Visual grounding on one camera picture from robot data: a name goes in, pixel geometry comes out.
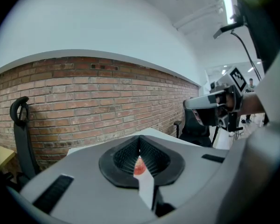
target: fluorescent light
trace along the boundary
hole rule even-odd
[[[232,1],[224,0],[224,5],[225,5],[226,16],[227,16],[227,23],[233,24],[234,23],[233,19],[230,19],[230,17],[233,15]]]

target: black slot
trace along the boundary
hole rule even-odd
[[[211,161],[214,161],[214,162],[219,162],[219,163],[223,163],[224,159],[225,159],[225,158],[210,155],[210,154],[205,154],[205,155],[202,156],[202,158],[207,159],[207,160],[211,160]]]
[[[72,177],[60,175],[33,203],[33,205],[49,214],[73,180]]]

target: black chair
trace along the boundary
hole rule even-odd
[[[30,134],[28,131],[29,122],[29,106],[26,103],[29,100],[24,96],[16,99],[10,106],[9,114],[14,121],[14,139],[17,147],[17,154],[22,169],[22,173],[18,173],[16,179],[17,184],[22,188],[29,180],[36,176],[39,172],[39,166],[36,163],[33,148],[31,144]],[[18,108],[21,106],[20,115],[18,116]],[[21,119],[23,109],[26,109],[26,117]]]
[[[198,123],[192,110],[185,110],[185,126],[182,129],[182,134],[179,137],[180,120],[174,122],[176,126],[176,137],[189,143],[193,143],[202,147],[213,147],[217,136],[218,127],[214,134],[213,141],[210,140],[209,126],[202,126]]]

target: chair armrest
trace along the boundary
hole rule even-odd
[[[179,126],[182,122],[180,120],[173,123],[173,125]]]
[[[176,121],[173,123],[173,125],[176,125],[176,137],[178,138],[179,137],[179,125],[181,124],[182,122],[180,120]]]

